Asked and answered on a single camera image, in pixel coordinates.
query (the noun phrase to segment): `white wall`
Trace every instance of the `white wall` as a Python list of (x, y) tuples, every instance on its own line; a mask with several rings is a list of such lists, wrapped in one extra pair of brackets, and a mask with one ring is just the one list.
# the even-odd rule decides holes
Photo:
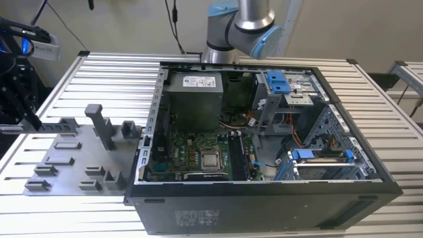
[[(29, 24), (41, 0), (0, 0), (0, 16)], [(49, 0), (50, 5), (89, 51), (178, 54), (170, 33), (164, 0)], [(201, 52), (206, 38), (208, 4), (214, 0), (177, 0), (177, 31), (185, 51)], [(276, 24), (284, 21), (286, 0), (270, 0)], [(82, 50), (47, 6), (37, 25), (58, 37), (60, 61), (31, 59), (45, 83), (54, 85)]]
[(423, 61), (421, 0), (302, 0), (285, 56), (356, 59), (368, 72)]

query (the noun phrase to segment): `slotted aluminum surface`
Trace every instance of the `slotted aluminum surface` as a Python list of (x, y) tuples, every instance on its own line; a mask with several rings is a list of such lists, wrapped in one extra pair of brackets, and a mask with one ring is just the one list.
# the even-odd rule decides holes
[(416, 93), (423, 96), (423, 62), (393, 63), (389, 73), (393, 73), (409, 85)]
[[(198, 58), (105, 53), (78, 57), (38, 110), (42, 121), (57, 122), (60, 117), (76, 117), (78, 123), (89, 124), (84, 107), (100, 103), (102, 115), (112, 119), (112, 123), (133, 120), (142, 125), (160, 61), (196, 62)], [(212, 234), (201, 237), (423, 237), (423, 132), (360, 67), (345, 60), (326, 59), (256, 61), (241, 58), (240, 63), (318, 67), (404, 195), (344, 233)], [(0, 161), (0, 235), (145, 237), (134, 209), (121, 204), (121, 197), (21, 196), (23, 183), (53, 138), (51, 134), (21, 135)]]

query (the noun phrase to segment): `blue light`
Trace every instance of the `blue light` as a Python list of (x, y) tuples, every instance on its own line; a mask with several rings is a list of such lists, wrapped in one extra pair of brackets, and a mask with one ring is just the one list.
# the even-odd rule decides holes
[(21, 38), (21, 52), (22, 54), (27, 53), (29, 41), (25, 38)]

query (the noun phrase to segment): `blue plastic clip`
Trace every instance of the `blue plastic clip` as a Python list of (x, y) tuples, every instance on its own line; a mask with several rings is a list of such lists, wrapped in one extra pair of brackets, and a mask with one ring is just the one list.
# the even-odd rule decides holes
[(298, 159), (298, 154), (297, 154), (297, 151), (296, 151), (296, 150), (292, 151), (292, 158), (293, 158), (294, 160)]
[(300, 159), (313, 159), (314, 158), (314, 154), (312, 153), (312, 150), (300, 149), (300, 150), (296, 150), (296, 152), (297, 152)]
[(285, 81), (284, 74), (280, 71), (268, 71), (266, 72), (266, 82), (272, 87), (272, 93), (274, 94), (289, 94), (290, 87)]
[(265, 164), (264, 164), (264, 163), (257, 162), (257, 161), (250, 161), (250, 163), (252, 163), (253, 165), (265, 166)]
[(348, 149), (345, 150), (345, 157), (346, 157), (345, 162), (352, 163), (353, 162), (353, 153)]

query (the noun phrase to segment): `white label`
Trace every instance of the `white label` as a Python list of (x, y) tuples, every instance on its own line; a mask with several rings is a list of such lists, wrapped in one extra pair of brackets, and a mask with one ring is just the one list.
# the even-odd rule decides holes
[(301, 88), (301, 86), (300, 86), (298, 84), (296, 84), (296, 83), (292, 83), (292, 84), (290, 84), (290, 87), (293, 87), (293, 88)]
[(176, 225), (186, 226), (216, 226), (218, 221), (218, 210), (176, 210)]
[(265, 104), (265, 100), (264, 101), (258, 101), (258, 107), (262, 106)]
[(250, 118), (250, 119), (249, 119), (249, 122), (248, 122), (248, 125), (249, 125), (249, 126), (253, 126), (254, 123), (256, 123), (256, 120), (254, 120), (253, 118)]
[(214, 88), (216, 87), (216, 80), (214, 80), (214, 77), (185, 76), (182, 86), (184, 87)]

